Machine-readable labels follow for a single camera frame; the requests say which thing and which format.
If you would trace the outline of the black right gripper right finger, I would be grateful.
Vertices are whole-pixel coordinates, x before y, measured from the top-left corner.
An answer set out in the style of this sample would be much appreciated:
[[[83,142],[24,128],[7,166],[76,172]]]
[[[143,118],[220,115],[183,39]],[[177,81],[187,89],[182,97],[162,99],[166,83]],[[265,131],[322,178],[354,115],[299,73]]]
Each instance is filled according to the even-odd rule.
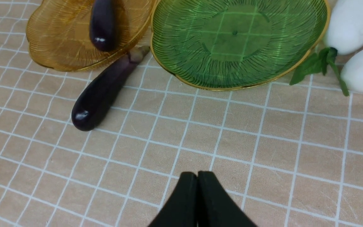
[[[256,227],[210,171],[198,172],[197,222],[199,227]]]

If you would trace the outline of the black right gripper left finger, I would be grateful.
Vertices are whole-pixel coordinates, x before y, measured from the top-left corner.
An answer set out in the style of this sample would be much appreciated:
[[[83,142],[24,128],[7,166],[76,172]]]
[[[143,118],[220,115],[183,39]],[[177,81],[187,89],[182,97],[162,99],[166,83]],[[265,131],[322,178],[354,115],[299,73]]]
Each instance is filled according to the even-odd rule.
[[[150,227],[196,227],[198,180],[192,172],[182,172],[176,187]]]

